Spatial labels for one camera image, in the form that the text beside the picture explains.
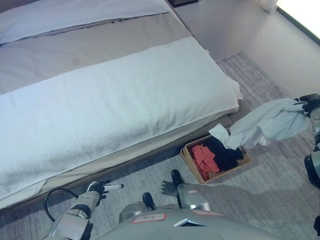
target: red cloth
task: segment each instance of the red cloth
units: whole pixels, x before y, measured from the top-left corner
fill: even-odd
[[[209,180],[209,172],[218,173],[220,169],[216,164],[212,153],[207,146],[196,145],[192,148],[194,163],[196,164],[203,180]]]

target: mattress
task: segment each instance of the mattress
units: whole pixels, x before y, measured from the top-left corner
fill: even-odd
[[[138,53],[153,46],[166,45],[190,35],[172,14],[162,13],[8,43],[0,48],[0,78],[4,80],[0,82],[0,94],[10,93],[72,70]],[[233,107],[212,114],[37,182],[2,199],[0,208],[158,149],[237,110],[237,107]]]

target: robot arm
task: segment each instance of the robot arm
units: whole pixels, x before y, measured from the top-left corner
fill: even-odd
[[[302,96],[297,101],[298,104],[303,104],[302,108],[311,120],[314,134],[315,147],[313,152],[304,158],[305,169],[310,183],[320,189],[320,95]]]
[[[93,228],[90,217],[100,200],[106,198],[103,194],[123,188],[122,184],[107,184],[109,182],[92,182],[87,192],[81,194],[69,210],[53,223],[44,240],[89,240]]]

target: label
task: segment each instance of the label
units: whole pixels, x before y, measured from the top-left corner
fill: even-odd
[[[163,221],[165,219],[166,219],[165,213],[157,213],[157,214],[139,216],[139,217],[135,218],[132,221],[132,223],[133,224],[142,224],[142,223]]]
[[[197,215],[207,215],[207,216],[223,216],[220,213],[213,212],[213,211],[204,211],[204,210],[192,210]]]

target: window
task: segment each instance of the window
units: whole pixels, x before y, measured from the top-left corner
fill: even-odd
[[[320,45],[320,0],[279,0],[278,11]]]

